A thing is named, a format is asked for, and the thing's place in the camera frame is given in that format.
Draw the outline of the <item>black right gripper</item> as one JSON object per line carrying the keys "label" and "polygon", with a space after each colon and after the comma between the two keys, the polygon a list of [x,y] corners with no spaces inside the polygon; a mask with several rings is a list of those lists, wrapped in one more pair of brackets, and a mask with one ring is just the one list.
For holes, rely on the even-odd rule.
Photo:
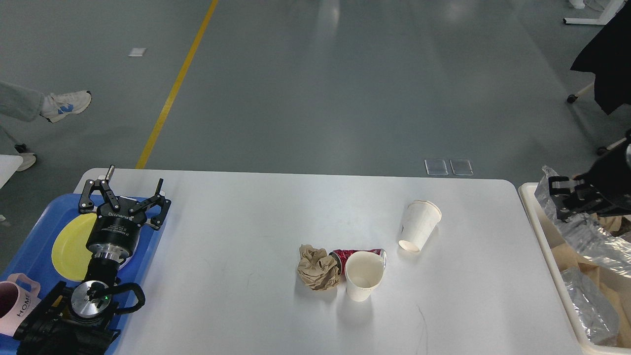
{"label": "black right gripper", "polygon": [[630,132],[626,131],[624,140],[597,158],[590,168],[590,180],[584,175],[575,178],[551,176],[547,178],[547,184],[549,194],[555,198],[559,220],[565,221],[580,213],[629,215]]}

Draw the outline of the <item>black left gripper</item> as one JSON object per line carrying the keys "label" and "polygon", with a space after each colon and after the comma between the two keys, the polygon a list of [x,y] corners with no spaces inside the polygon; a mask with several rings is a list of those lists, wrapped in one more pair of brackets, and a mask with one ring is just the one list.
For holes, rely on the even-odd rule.
{"label": "black left gripper", "polygon": [[[109,186],[114,171],[115,165],[110,165],[103,179],[86,180],[77,204],[77,211],[80,214],[96,211],[97,207],[92,200],[92,194],[95,192],[101,194],[104,202],[109,204],[113,211],[120,211],[119,200]],[[110,252],[118,254],[122,259],[133,256],[140,240],[142,225],[147,224],[155,231],[159,231],[164,225],[172,201],[162,195],[163,184],[164,179],[159,179],[155,194],[130,207],[128,215],[95,212],[97,218],[86,242],[86,249],[93,255]],[[146,212],[155,206],[160,207],[160,212],[147,222]]]}

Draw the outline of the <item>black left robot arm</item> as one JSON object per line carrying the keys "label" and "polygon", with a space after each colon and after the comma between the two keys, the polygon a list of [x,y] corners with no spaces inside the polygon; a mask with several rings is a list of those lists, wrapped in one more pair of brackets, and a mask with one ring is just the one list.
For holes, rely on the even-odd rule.
{"label": "black left robot arm", "polygon": [[129,315],[145,304],[140,284],[172,202],[163,179],[147,198],[115,194],[113,171],[53,200],[2,273],[23,273],[41,287],[40,303],[2,339],[2,354],[111,355]]}

